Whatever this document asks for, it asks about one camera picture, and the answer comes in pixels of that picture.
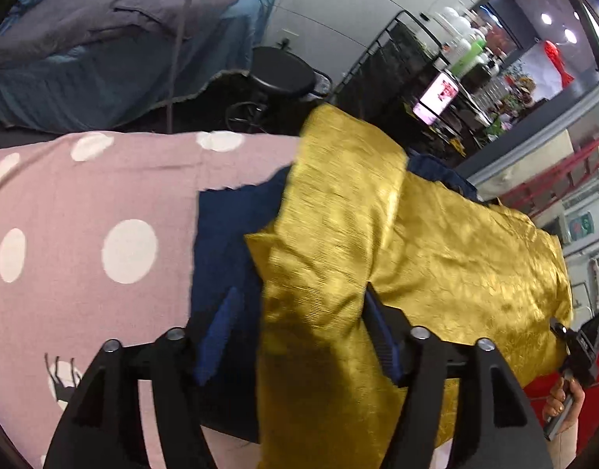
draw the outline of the silver bolt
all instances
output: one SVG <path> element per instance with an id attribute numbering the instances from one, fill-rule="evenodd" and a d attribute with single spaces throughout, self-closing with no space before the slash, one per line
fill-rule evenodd
<path id="1" fill-rule="evenodd" d="M 477 341 L 477 347 L 482 351 L 494 351 L 495 344 L 489 338 L 481 338 Z"/>
<path id="2" fill-rule="evenodd" d="M 169 340 L 180 340 L 184 338 L 184 330 L 182 328 L 171 328 L 167 332 L 167 338 Z"/>
<path id="3" fill-rule="evenodd" d="M 429 330 L 423 326 L 414 326 L 410 330 L 410 335 L 416 338 L 416 340 L 426 340 L 429 338 Z"/>
<path id="4" fill-rule="evenodd" d="M 104 350 L 105 353 L 114 353 L 120 347 L 121 347 L 121 342 L 119 340 L 112 338 L 112 339 L 104 342 L 102 349 Z"/>

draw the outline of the device handle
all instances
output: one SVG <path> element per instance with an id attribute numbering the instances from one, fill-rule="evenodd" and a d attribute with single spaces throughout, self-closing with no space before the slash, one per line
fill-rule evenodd
<path id="1" fill-rule="evenodd" d="M 570 379 L 572 378 L 572 373 L 566 372 L 563 377 L 563 390 L 566 396 L 564 402 L 562 403 L 564 409 L 558 416 L 551 416 L 545 422 L 542 431 L 544 432 L 544 436 L 547 441 L 552 441 L 556 438 L 556 436 L 558 435 L 558 431 L 560 430 L 560 427 L 564 423 L 564 420 L 566 420 L 566 417 L 569 415 L 569 412 L 572 409 L 573 404 L 575 402 L 575 399 L 573 398 L 572 393 L 570 392 Z"/>

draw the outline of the shiny gold cloth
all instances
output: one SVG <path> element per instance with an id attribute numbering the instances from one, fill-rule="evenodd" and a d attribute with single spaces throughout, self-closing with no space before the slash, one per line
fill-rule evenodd
<path id="1" fill-rule="evenodd" d="M 405 168 L 388 136 L 322 106 L 302 131 L 279 217 L 247 237 L 264 280 L 264 469 L 379 468 L 405 391 L 382 374 L 361 321 L 368 281 L 443 340 L 494 340 L 523 385 L 561 361 L 549 318 L 572 312 L 557 239 Z M 456 382 L 444 397 L 437 443 L 452 436 Z"/>

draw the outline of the pink polka dot sheet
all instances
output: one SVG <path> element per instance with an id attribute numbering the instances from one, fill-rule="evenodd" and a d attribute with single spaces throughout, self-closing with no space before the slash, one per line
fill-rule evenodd
<path id="1" fill-rule="evenodd" d="M 0 424 L 34 468 L 101 344 L 155 340 L 189 316 L 198 192 L 259 184 L 294 137 L 88 132 L 0 150 Z M 150 465 L 164 468 L 141 383 Z M 222 469 L 258 446 L 206 430 Z"/>

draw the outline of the red garment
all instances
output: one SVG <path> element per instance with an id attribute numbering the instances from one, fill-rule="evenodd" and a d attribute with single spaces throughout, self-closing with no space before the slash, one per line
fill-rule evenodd
<path id="1" fill-rule="evenodd" d="M 556 373 L 549 376 L 539 377 L 525 387 L 525 394 L 531 400 L 532 407 L 536 412 L 538 420 L 542 424 L 542 408 L 549 396 L 549 390 L 553 387 L 560 376 Z M 579 415 L 579 434 L 577 452 L 580 453 L 586 447 L 588 441 L 594 435 L 599 426 L 599 377 L 591 388 L 586 390 L 584 407 Z"/>
<path id="2" fill-rule="evenodd" d="M 566 88 L 570 83 L 575 81 L 575 78 L 569 74 L 566 70 L 564 70 L 564 62 L 560 58 L 560 51 L 558 51 L 558 47 L 548 40 L 544 43 L 544 52 L 548 56 L 549 60 L 553 66 L 558 70 L 560 76 L 562 77 L 562 88 Z"/>

